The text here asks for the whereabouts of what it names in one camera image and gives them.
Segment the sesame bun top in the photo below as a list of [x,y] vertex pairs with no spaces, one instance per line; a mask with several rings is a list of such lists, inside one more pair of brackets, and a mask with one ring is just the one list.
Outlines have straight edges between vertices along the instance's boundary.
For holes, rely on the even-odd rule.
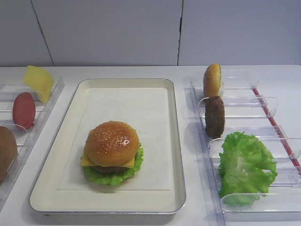
[[86,139],[83,155],[93,162],[120,161],[135,157],[139,137],[134,128],[121,121],[108,121],[91,130]]

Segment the brown meat patty in rack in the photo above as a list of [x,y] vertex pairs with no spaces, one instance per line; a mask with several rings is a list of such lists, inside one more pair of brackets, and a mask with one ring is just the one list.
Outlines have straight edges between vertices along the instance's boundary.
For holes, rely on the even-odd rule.
[[212,138],[220,138],[224,132],[225,111],[224,103],[220,96],[207,99],[205,105],[206,134]]

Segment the green lettuce under burger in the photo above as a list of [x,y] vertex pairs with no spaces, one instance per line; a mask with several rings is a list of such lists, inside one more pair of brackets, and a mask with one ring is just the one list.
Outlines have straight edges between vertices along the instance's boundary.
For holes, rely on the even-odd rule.
[[137,156],[135,157],[134,166],[132,168],[126,168],[125,170],[118,172],[103,173],[97,171],[92,166],[82,166],[86,178],[97,184],[118,186],[123,183],[128,178],[132,178],[137,171],[140,170],[141,164],[143,162],[143,148],[139,144],[139,149]]

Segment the orange cheese slice on burger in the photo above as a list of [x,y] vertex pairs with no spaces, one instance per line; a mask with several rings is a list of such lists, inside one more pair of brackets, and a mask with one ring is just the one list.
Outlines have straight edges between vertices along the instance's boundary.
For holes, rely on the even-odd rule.
[[90,167],[90,166],[101,166],[101,167],[125,167],[125,168],[132,168],[134,166],[135,157],[130,159],[127,162],[120,162],[120,161],[100,161],[99,163],[93,162],[89,159],[86,155],[83,155],[81,158],[81,166],[83,167]]

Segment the green lettuce leaf in rack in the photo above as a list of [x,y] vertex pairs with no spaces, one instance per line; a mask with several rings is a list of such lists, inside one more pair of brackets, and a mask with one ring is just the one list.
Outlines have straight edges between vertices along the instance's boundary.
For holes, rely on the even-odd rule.
[[219,196],[224,204],[251,205],[260,199],[260,194],[269,192],[277,177],[277,163],[257,137],[234,132],[226,136],[222,148]]

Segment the yellow cheese slice in rack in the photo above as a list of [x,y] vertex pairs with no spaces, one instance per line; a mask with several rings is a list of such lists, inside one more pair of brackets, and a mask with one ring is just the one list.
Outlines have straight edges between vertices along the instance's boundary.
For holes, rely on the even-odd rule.
[[48,102],[54,85],[54,79],[49,71],[37,66],[28,65],[23,77],[23,83],[37,92],[41,102]]

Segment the red tomato slice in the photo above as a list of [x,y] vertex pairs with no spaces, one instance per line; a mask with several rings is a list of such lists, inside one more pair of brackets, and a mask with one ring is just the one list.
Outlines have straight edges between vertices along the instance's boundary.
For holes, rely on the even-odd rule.
[[35,118],[36,106],[29,92],[19,94],[14,101],[12,115],[16,125],[30,129]]

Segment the white paper tray liner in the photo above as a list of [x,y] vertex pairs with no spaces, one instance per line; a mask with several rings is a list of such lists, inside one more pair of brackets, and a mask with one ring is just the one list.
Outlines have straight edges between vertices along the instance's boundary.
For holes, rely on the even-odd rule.
[[[168,95],[164,88],[88,89],[85,111],[71,153],[58,185],[59,190],[162,190],[172,187],[172,157]],[[122,121],[136,129],[143,147],[141,169],[119,186],[93,183],[80,165],[90,130],[106,121]]]

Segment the brown patty in burger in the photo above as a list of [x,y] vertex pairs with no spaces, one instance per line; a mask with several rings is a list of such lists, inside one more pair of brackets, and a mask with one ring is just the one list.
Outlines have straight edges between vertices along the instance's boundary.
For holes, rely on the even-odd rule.
[[119,172],[128,170],[130,168],[128,167],[102,167],[102,166],[92,166],[95,170],[101,173],[111,173],[111,172]]

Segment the tan bun half in rack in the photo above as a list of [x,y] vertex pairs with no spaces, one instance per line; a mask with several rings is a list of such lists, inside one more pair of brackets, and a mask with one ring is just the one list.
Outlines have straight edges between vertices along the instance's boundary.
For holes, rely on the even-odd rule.
[[219,64],[211,64],[207,67],[203,76],[204,96],[212,97],[219,94],[222,83],[222,72]]

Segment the clear acrylic right rack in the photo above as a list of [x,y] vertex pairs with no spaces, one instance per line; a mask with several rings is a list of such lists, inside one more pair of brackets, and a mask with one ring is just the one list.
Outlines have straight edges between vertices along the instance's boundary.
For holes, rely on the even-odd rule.
[[211,226],[301,219],[301,140],[276,123],[278,100],[257,86],[247,71],[217,82],[200,71],[185,90]]

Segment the clear acrylic rack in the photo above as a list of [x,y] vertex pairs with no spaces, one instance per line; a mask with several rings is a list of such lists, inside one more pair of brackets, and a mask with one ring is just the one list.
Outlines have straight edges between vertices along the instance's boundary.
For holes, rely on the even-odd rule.
[[8,163],[1,163],[6,169],[0,180],[1,206],[4,206],[63,88],[64,81],[60,78],[51,88],[48,101],[43,103],[39,99],[41,91],[22,84],[1,84],[0,128],[4,133],[0,137],[9,136],[12,141]]
[[247,71],[217,82],[200,71],[185,90],[211,226],[301,219],[301,140],[276,123],[278,100],[257,86]]

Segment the clear acrylic left rack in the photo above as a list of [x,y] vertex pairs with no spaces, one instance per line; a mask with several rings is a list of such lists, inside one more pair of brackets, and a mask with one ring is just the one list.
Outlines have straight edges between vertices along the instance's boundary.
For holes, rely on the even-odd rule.
[[6,169],[0,180],[1,206],[4,206],[63,88],[64,81],[60,78],[51,88],[48,101],[43,103],[39,99],[41,91],[22,84],[1,84],[0,128],[4,133],[0,137],[9,136],[12,141],[8,163],[1,163]]

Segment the brown bun bottom left rack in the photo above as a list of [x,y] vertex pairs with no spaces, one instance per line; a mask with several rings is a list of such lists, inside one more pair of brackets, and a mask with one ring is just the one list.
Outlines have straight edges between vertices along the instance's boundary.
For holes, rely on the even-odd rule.
[[5,179],[7,170],[17,155],[16,139],[6,127],[0,127],[0,182]]

